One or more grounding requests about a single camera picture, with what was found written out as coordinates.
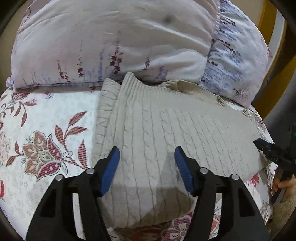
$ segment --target person's arm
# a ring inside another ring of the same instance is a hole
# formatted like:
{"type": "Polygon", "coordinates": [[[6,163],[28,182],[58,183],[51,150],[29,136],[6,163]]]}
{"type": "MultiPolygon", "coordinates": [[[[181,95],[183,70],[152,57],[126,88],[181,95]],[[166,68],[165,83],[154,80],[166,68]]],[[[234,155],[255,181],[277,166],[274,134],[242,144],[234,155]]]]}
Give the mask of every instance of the person's arm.
{"type": "Polygon", "coordinates": [[[272,222],[267,225],[271,239],[284,227],[296,207],[296,179],[294,175],[290,180],[282,182],[275,177],[272,192],[276,192],[279,188],[287,188],[287,190],[281,202],[273,207],[272,222]]]}

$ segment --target pillowcase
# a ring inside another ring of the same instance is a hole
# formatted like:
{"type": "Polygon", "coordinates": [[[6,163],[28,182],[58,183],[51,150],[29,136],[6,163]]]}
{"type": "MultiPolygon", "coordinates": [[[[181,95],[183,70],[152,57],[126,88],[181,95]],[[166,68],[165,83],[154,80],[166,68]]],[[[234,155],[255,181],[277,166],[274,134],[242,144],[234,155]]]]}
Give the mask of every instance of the pillowcase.
{"type": "Polygon", "coordinates": [[[220,0],[220,24],[200,86],[248,107],[266,73],[268,47],[254,23],[228,0],[220,0]]]}
{"type": "Polygon", "coordinates": [[[218,11],[218,0],[35,0],[7,83],[95,86],[129,71],[149,83],[199,82],[218,11]]]}

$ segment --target beige wall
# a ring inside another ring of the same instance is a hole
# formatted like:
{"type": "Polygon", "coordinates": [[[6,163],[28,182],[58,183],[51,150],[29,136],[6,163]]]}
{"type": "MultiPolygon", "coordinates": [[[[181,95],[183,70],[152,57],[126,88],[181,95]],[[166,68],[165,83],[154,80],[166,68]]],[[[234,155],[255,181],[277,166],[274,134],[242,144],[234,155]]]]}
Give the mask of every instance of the beige wall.
{"type": "Polygon", "coordinates": [[[264,0],[231,0],[231,2],[239,7],[258,26],[264,0]]]}
{"type": "Polygon", "coordinates": [[[0,36],[0,95],[6,88],[6,79],[11,75],[11,51],[16,32],[28,6],[29,1],[21,6],[0,36]]]}

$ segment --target blue gripper pad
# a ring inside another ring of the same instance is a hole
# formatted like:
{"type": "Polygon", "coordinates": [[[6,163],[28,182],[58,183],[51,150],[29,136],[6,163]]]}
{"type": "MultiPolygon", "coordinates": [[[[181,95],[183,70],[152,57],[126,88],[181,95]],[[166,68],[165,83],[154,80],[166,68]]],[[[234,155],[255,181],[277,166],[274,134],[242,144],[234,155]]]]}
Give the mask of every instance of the blue gripper pad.
{"type": "Polygon", "coordinates": [[[185,160],[186,158],[187,157],[183,152],[182,148],[178,146],[175,149],[175,161],[177,163],[177,166],[180,171],[186,190],[190,192],[191,195],[193,195],[193,192],[194,192],[193,175],[186,163],[186,160],[185,160]]]}
{"type": "Polygon", "coordinates": [[[109,159],[109,161],[108,161],[108,164],[104,170],[104,173],[103,173],[102,179],[101,179],[101,190],[100,191],[101,191],[102,196],[104,196],[105,193],[109,191],[112,180],[114,178],[114,174],[116,172],[118,162],[120,159],[119,149],[117,147],[113,147],[109,156],[107,157],[107,159],[109,159]]]}

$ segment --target sweater sleeve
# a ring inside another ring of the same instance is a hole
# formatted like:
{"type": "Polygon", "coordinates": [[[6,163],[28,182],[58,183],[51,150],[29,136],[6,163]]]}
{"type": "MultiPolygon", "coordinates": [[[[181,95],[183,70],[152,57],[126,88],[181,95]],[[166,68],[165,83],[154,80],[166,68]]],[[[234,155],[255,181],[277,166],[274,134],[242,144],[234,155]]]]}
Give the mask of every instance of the sweater sleeve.
{"type": "Polygon", "coordinates": [[[271,239],[284,227],[296,207],[296,191],[288,198],[283,199],[273,207],[272,223],[267,225],[271,239]]]}

